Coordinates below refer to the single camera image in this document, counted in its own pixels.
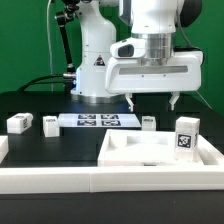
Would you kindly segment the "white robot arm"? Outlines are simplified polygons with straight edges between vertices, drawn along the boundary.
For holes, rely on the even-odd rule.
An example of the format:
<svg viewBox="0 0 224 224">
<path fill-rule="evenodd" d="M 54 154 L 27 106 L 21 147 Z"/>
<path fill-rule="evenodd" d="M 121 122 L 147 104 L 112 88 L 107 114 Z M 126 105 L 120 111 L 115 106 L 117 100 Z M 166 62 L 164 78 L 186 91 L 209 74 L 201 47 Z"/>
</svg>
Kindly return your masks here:
<svg viewBox="0 0 224 224">
<path fill-rule="evenodd" d="M 190 26 L 202 0 L 81 0 L 82 62 L 76 72 L 76 98 L 110 103 L 134 93 L 180 94 L 201 86 L 203 52 L 174 44 L 176 32 Z"/>
</svg>

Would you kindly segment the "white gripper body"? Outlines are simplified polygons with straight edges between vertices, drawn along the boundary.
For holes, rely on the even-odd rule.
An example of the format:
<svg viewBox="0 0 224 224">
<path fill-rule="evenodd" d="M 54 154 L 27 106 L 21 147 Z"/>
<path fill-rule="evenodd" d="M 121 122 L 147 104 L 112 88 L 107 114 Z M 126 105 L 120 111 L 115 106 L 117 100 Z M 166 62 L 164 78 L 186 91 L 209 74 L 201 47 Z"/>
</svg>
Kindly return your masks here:
<svg viewBox="0 0 224 224">
<path fill-rule="evenodd" d="M 195 91 L 201 86 L 202 61 L 201 51 L 176 52 L 163 65 L 111 58 L 105 89 L 116 94 Z"/>
</svg>

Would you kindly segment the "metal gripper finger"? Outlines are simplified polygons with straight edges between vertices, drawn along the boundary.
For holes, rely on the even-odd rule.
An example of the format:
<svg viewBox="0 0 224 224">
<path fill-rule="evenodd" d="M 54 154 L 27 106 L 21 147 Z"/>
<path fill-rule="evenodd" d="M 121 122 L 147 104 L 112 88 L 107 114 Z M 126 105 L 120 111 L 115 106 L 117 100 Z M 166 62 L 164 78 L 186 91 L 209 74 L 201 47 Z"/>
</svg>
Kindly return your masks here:
<svg viewBox="0 0 224 224">
<path fill-rule="evenodd" d="M 180 93 L 179 92 L 172 92 L 171 93 L 171 98 L 169 100 L 169 104 L 170 104 L 170 110 L 173 111 L 175 109 L 175 104 L 178 101 L 180 97 Z"/>
<path fill-rule="evenodd" d="M 134 110 L 134 103 L 132 101 L 132 93 L 126 93 L 125 94 L 125 99 L 126 99 L 128 105 L 129 105 L 130 112 L 133 112 L 133 110 Z"/>
</svg>

